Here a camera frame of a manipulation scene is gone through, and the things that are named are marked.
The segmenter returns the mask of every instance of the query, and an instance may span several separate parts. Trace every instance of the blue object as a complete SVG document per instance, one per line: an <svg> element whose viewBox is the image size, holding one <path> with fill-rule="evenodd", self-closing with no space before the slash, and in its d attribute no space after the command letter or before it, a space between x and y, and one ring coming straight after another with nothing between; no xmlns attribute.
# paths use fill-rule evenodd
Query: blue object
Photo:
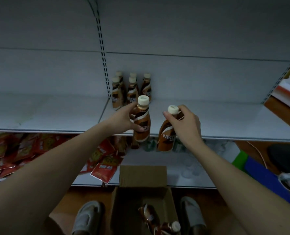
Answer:
<svg viewBox="0 0 290 235"><path fill-rule="evenodd" d="M263 165L256 162L252 157L248 157L245 166L245 171L257 180L260 184L267 187L273 193L279 195L290 203L290 193L278 181L278 177L271 171L266 169Z"/></svg>

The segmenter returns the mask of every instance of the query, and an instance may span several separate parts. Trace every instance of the box flap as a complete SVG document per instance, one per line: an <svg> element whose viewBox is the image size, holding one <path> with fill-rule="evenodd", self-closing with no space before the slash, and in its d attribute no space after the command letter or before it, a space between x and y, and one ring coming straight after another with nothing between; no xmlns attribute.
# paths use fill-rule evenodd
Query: box flap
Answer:
<svg viewBox="0 0 290 235"><path fill-rule="evenodd" d="M165 187L165 166L120 166L120 187Z"/></svg>

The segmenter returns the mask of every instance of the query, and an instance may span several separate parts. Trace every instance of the wooden floor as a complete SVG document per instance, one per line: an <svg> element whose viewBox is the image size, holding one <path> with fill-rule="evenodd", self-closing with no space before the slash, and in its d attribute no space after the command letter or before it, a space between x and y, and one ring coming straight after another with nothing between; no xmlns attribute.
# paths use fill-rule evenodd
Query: wooden floor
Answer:
<svg viewBox="0 0 290 235"><path fill-rule="evenodd" d="M265 106L274 114L284 120L290 125L290 108L278 101L276 98L271 97ZM255 158L258 162L262 163L259 153L251 145L245 141L236 142L239 148L247 154ZM278 174L279 170L272 165L267 155L267 147L273 142L251 142L262 153L268 168ZM108 218L110 211L111 192L113 187L109 188L94 188L94 187L71 187L64 198L60 201L57 207L53 210L51 216L61 225L64 226L66 234L71 233L73 221L76 217L77 211L80 207L91 200L101 201L105 205L106 217ZM190 196L194 198L200 205L202 214L204 216L206 225L212 229L226 214L230 213L229 208L225 204L220 194L215 189L179 189L173 188L172 193L174 202L178 208L179 200L182 196Z"/></svg>

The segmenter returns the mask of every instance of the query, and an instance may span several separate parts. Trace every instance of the lower shelf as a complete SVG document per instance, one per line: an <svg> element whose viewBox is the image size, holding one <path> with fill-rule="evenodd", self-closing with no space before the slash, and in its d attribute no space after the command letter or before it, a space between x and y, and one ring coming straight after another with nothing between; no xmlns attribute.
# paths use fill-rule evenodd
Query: lower shelf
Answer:
<svg viewBox="0 0 290 235"><path fill-rule="evenodd" d="M82 133L97 124L107 98L0 93L0 131Z"/></svg>
<svg viewBox="0 0 290 235"><path fill-rule="evenodd" d="M149 105L150 134L156 137L169 105L186 105L198 115L202 137L207 139L290 142L290 126L261 104L202 102L194 100L153 99ZM109 101L101 121L115 111ZM128 130L124 135L133 135Z"/></svg>
<svg viewBox="0 0 290 235"><path fill-rule="evenodd" d="M229 162L233 162L240 150L234 142L226 144L226 150L222 157ZM209 178L208 174L202 167L198 167L198 175L193 175L193 168L185 166L185 160L196 159L188 153L161 153L161 152L146 152L143 149L130 149L127 155L124 156L122 165L147 165L147 166L166 166L167 167L167 185L171 187L187 187L187 188L208 188L215 189L215 185ZM183 172L188 174L190 178L183 177ZM110 186L119 186L120 167L110 180ZM89 173L79 175L73 183L73 186L100 186L101 181L91 176Z"/></svg>

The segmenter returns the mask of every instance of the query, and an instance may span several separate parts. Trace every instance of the hand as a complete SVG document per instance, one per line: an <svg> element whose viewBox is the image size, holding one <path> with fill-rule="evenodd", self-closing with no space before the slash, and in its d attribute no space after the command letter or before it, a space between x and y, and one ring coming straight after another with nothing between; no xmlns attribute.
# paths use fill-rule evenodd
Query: hand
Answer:
<svg viewBox="0 0 290 235"><path fill-rule="evenodd" d="M143 127L131 122L130 112L137 106L137 102L128 104L117 110L110 118L108 118L105 123L108 125L109 133L120 134L125 131L132 129L138 132L143 132Z"/></svg>
<svg viewBox="0 0 290 235"><path fill-rule="evenodd" d="M177 120L167 111L164 111L163 115L172 124L181 142L190 150L197 143L204 143L201 138L200 121L185 105L180 105L179 109L184 114L183 120Z"/></svg>

